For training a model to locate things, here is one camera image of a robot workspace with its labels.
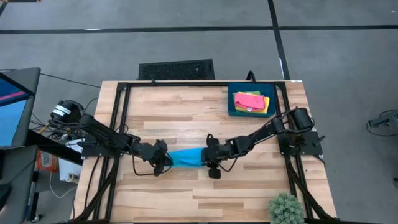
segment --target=blue cloth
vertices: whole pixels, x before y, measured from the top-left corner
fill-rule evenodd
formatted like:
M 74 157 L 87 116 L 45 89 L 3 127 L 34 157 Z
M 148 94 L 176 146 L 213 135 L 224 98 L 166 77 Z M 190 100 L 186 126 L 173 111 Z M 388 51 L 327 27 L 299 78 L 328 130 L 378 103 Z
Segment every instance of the blue cloth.
M 170 152 L 174 167 L 201 167 L 205 163 L 201 161 L 201 150 L 203 148 L 183 149 Z
M 0 146 L 10 146 L 24 111 L 26 100 L 0 107 Z

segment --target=wooden tabletop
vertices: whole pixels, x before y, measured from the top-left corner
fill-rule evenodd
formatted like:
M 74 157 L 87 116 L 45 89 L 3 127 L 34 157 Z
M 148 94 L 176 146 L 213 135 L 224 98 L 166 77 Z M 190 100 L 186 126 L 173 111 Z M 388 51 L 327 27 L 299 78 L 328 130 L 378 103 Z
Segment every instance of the wooden tabletop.
M 95 118 L 105 125 L 111 121 L 116 85 L 117 82 L 103 82 L 99 94 Z M 309 109 L 302 82 L 286 81 L 286 87 L 291 108 Z M 208 133 L 220 142 L 250 134 L 267 121 L 228 116 L 227 92 L 227 87 L 219 86 L 133 87 L 126 119 L 128 133 L 140 136 L 141 142 L 164 139 L 169 151 L 174 151 L 206 146 Z M 279 102 L 284 111 L 281 97 Z M 83 210 L 95 160 L 84 161 L 75 197 L 76 214 Z M 302 160 L 308 189 L 325 211 L 335 217 L 322 162 L 312 156 L 302 156 Z M 98 188 L 101 163 L 102 159 L 95 170 L 89 200 Z M 229 167 L 231 161 L 222 164 Z M 153 172 L 147 162 L 138 158 L 136 169 L 138 173 Z M 208 177 L 206 167 L 174 167 L 159 177 L 140 177 L 133 173 L 132 157 L 122 156 L 111 222 L 268 222 L 268 201 L 279 192 L 289 193 L 285 162 L 276 137 L 258 144 L 247 156 L 238 159 L 230 173 L 221 171 L 221 175 L 221 179 L 215 180 Z M 104 217 L 107 198 L 106 192 L 100 218 Z

